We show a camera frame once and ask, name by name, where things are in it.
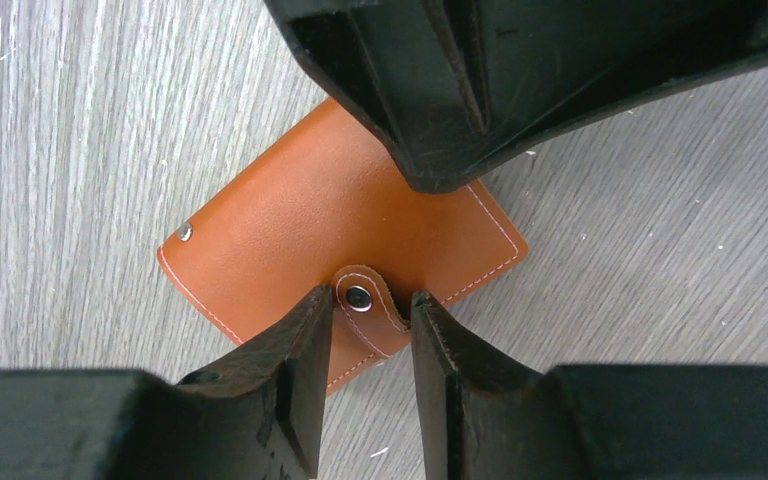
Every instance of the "leather wallet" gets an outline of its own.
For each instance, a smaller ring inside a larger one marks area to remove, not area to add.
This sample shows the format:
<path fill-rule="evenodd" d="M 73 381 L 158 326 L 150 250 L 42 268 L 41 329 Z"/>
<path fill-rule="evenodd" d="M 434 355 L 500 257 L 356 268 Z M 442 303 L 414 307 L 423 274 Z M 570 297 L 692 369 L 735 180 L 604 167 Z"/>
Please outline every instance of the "leather wallet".
<path fill-rule="evenodd" d="M 331 283 L 333 393 L 410 343 L 401 312 L 413 292 L 450 304 L 527 252 L 480 182 L 443 195 L 414 192 L 384 146 L 328 99 L 157 256 L 175 286 L 237 344 Z"/>

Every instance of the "white speck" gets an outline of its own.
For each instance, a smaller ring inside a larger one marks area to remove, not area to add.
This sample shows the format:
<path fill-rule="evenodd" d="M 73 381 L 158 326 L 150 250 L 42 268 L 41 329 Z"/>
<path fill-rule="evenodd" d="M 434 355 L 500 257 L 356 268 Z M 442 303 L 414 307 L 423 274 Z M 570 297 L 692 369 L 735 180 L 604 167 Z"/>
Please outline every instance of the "white speck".
<path fill-rule="evenodd" d="M 390 447 L 384 447 L 381 450 L 379 450 L 379 451 L 373 453 L 372 455 L 370 455 L 369 458 L 375 458 L 378 455 L 384 455 L 385 453 L 387 453 L 388 450 L 390 450 Z"/>

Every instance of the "black plastic part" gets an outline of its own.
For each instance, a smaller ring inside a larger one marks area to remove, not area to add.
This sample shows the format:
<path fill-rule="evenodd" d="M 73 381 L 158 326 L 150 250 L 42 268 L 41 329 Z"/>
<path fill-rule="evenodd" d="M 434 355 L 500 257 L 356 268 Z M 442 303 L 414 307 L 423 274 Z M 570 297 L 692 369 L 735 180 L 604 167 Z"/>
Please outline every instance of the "black plastic part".
<path fill-rule="evenodd" d="M 768 478 L 768 367 L 571 365 L 542 376 L 429 294 L 411 315 L 429 480 Z"/>
<path fill-rule="evenodd" d="M 305 71 L 422 192 L 768 65 L 768 0 L 265 1 Z"/>
<path fill-rule="evenodd" d="M 0 372 L 0 479 L 307 479 L 319 442 L 333 292 L 178 386 L 139 371 Z"/>

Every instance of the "gray wooden table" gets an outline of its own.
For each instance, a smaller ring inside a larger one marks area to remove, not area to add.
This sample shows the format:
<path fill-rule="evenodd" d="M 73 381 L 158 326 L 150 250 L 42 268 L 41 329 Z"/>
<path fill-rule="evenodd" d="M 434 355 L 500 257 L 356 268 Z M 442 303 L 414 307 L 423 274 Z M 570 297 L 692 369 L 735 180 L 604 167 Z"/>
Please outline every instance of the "gray wooden table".
<path fill-rule="evenodd" d="M 322 91 L 256 1 L 1 17 L 0 368 L 176 380 L 229 350 L 154 250 Z M 538 369 L 768 363 L 768 69 L 533 150 L 485 178 L 531 256 L 457 317 Z M 320 478 L 423 477 L 412 380 L 403 352 L 328 400 Z"/>

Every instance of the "silver rivet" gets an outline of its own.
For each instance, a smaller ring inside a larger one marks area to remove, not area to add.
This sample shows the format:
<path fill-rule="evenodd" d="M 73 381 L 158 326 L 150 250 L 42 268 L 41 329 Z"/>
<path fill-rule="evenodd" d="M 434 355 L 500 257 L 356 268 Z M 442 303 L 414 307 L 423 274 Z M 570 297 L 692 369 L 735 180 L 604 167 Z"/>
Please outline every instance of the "silver rivet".
<path fill-rule="evenodd" d="M 193 224 L 191 224 L 190 222 L 184 222 L 183 225 L 178 227 L 178 238 L 180 238 L 182 242 L 186 242 L 192 236 L 193 236 Z"/>
<path fill-rule="evenodd" d="M 367 289 L 353 285 L 346 289 L 346 303 L 356 312 L 368 312 L 372 308 L 372 295 Z"/>

